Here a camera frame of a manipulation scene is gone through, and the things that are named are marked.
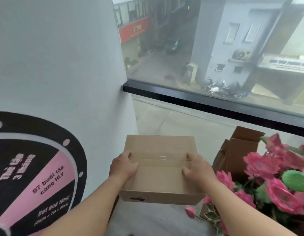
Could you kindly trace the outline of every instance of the car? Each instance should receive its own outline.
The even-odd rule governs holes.
[[[172,45],[168,45],[165,48],[166,54],[176,53],[181,48],[181,39],[177,39]]]

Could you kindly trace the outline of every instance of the forearm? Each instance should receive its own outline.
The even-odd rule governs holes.
[[[104,235],[110,212],[123,184],[123,180],[109,177],[83,202],[48,227],[42,236]]]
[[[294,233],[242,201],[225,185],[214,182],[207,193],[230,236],[295,236]]]

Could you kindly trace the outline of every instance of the vitus sign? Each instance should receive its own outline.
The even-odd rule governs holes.
[[[0,236],[39,236],[82,199],[84,150],[64,128],[0,112]]]
[[[119,28],[121,43],[132,39],[133,37],[143,33],[150,28],[149,17],[142,18],[138,21],[130,23],[129,25]]]

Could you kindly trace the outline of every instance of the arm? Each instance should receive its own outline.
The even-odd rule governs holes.
[[[129,155],[130,152],[124,152],[113,159],[108,179],[73,210],[49,226],[42,236],[103,236],[119,191],[138,170],[138,163],[131,163]]]
[[[237,197],[218,181],[210,164],[201,155],[191,155],[191,169],[183,174],[198,184],[210,197],[230,236],[296,236],[273,219],[262,214]]]

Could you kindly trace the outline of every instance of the red sign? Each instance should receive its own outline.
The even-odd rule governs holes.
[[[136,22],[119,28],[121,43],[132,39],[150,28],[149,17],[142,18]]]

